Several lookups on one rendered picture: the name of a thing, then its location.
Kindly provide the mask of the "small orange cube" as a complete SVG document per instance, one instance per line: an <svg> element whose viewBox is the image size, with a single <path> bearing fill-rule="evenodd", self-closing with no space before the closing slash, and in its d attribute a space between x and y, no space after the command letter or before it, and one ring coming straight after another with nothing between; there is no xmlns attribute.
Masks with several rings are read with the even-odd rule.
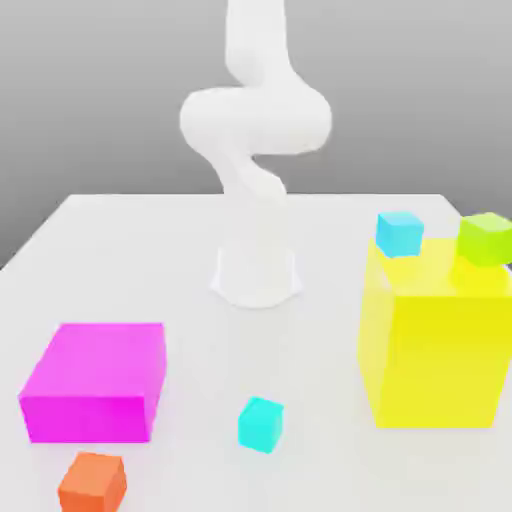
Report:
<svg viewBox="0 0 512 512"><path fill-rule="evenodd" d="M118 512L127 490L120 456L79 452L59 487L62 512Z"/></svg>

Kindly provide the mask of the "large magenta box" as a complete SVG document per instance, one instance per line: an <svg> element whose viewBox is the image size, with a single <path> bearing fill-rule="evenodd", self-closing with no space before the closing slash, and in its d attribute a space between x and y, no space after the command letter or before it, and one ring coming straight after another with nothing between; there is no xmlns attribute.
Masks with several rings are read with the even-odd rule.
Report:
<svg viewBox="0 0 512 512"><path fill-rule="evenodd" d="M61 325L19 393L30 441L150 441L166 369L161 323Z"/></svg>

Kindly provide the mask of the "small sky blue cube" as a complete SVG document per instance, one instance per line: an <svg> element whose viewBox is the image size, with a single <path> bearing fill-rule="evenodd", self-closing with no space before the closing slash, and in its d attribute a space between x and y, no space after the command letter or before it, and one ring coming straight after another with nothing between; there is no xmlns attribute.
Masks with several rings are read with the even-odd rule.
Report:
<svg viewBox="0 0 512 512"><path fill-rule="evenodd" d="M408 211L378 214L375 243L388 258L419 256L424 223Z"/></svg>

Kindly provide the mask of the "large yellow box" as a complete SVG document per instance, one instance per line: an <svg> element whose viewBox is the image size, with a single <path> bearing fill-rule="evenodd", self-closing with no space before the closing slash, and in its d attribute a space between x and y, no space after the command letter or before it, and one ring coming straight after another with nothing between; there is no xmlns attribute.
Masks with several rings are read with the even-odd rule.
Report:
<svg viewBox="0 0 512 512"><path fill-rule="evenodd" d="M368 246L357 359L381 428L489 428L512 359L512 272L450 238L420 255Z"/></svg>

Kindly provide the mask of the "small turquoise cube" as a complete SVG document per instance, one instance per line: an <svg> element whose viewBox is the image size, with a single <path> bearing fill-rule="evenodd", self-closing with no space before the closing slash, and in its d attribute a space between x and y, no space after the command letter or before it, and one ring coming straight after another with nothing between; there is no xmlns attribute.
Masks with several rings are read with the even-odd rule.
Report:
<svg viewBox="0 0 512 512"><path fill-rule="evenodd" d="M260 397L251 397L240 413L237 424L240 445L270 454L283 429L284 406Z"/></svg>

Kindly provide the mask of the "small lime green cube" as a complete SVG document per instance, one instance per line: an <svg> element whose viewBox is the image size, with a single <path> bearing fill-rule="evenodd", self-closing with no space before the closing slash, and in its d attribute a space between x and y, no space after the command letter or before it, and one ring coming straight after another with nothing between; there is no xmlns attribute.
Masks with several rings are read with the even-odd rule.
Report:
<svg viewBox="0 0 512 512"><path fill-rule="evenodd" d="M512 221L493 212L461 218L456 253L476 266L512 263Z"/></svg>

